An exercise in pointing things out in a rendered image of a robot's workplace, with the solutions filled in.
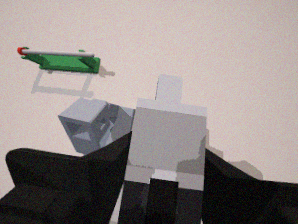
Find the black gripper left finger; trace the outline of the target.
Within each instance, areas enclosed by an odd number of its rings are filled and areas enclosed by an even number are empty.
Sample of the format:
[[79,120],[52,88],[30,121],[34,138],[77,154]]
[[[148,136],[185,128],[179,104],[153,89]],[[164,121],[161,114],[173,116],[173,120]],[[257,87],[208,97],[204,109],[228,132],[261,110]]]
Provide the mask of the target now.
[[109,224],[126,171],[132,131],[102,149],[73,156],[18,148],[7,152],[14,186],[24,185],[76,193],[85,224]]

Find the grey pin with red cap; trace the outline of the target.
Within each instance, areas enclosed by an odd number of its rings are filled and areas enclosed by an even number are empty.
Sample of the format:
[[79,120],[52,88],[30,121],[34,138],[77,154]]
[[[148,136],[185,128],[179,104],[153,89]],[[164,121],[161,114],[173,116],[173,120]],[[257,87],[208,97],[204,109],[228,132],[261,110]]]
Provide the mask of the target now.
[[80,57],[94,57],[94,53],[92,52],[69,52],[69,51],[57,51],[57,50],[49,50],[49,51],[45,51],[45,50],[34,50],[34,49],[25,49],[25,48],[21,48],[19,47],[17,49],[18,54],[21,55],[28,55],[28,54],[34,54],[34,55],[56,55],[56,56],[67,56],[67,57],[71,57],[71,56],[80,56]]

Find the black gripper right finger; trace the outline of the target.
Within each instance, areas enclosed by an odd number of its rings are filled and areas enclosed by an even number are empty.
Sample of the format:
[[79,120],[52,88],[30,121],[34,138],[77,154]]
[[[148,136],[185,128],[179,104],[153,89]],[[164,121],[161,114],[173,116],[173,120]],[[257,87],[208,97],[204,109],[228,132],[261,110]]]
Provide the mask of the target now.
[[203,224],[263,224],[283,206],[298,207],[298,183],[260,181],[205,148]]

